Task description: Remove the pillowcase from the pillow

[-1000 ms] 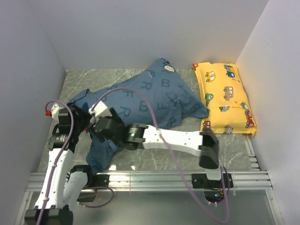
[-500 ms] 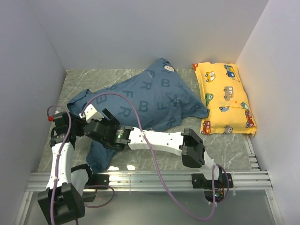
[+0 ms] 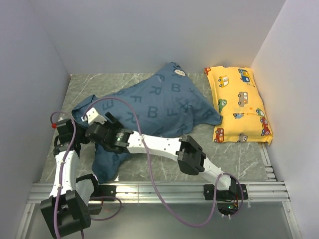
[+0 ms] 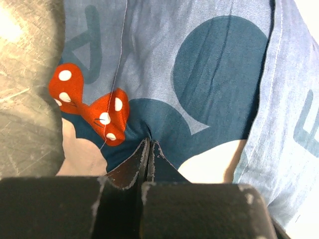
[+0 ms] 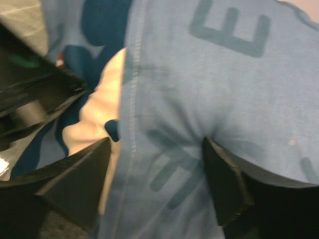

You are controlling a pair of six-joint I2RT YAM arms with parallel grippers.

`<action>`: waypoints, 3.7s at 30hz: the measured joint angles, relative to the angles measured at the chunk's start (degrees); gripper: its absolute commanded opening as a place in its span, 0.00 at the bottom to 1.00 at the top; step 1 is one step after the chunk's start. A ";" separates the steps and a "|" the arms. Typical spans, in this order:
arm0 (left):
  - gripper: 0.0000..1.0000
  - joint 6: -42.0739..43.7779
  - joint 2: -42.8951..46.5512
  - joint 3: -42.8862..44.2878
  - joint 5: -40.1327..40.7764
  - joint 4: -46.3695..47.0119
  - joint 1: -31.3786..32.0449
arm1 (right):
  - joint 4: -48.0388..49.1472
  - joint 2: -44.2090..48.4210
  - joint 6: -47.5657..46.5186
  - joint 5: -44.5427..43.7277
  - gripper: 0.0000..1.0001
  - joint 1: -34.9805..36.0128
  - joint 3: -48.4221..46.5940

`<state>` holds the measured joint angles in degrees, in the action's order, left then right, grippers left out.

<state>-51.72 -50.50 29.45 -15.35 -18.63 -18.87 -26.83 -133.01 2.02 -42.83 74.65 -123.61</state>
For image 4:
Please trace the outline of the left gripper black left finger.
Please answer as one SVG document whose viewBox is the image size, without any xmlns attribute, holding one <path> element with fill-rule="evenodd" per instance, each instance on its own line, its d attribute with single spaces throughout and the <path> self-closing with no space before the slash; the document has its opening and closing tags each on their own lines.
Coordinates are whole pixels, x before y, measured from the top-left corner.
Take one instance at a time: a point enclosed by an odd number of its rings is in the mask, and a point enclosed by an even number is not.
<svg viewBox="0 0 319 239">
<path fill-rule="evenodd" d="M 92 232 L 93 239 L 138 239 L 142 213 L 142 184 L 146 180 L 150 140 L 106 175 Z"/>
</svg>

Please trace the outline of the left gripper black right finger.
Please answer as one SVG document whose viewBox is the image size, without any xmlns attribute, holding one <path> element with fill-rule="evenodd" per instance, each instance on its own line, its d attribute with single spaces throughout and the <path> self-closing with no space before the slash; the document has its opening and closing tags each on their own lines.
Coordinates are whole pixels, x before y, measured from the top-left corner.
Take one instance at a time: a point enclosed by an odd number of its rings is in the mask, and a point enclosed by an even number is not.
<svg viewBox="0 0 319 239">
<path fill-rule="evenodd" d="M 165 158 L 157 141 L 151 141 L 147 181 L 170 184 L 190 183 Z"/>
</svg>

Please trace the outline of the blue cartoon mouse pillowcase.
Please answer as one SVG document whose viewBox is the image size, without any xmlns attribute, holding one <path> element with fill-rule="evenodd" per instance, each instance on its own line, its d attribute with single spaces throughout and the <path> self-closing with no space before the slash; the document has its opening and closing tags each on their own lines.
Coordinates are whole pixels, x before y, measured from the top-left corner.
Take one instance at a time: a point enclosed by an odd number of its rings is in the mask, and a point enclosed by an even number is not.
<svg viewBox="0 0 319 239">
<path fill-rule="evenodd" d="M 319 236 L 319 46 L 293 0 L 66 0 L 48 85 L 59 176 L 140 142 L 193 183 L 250 184 L 293 239 Z"/>
</svg>

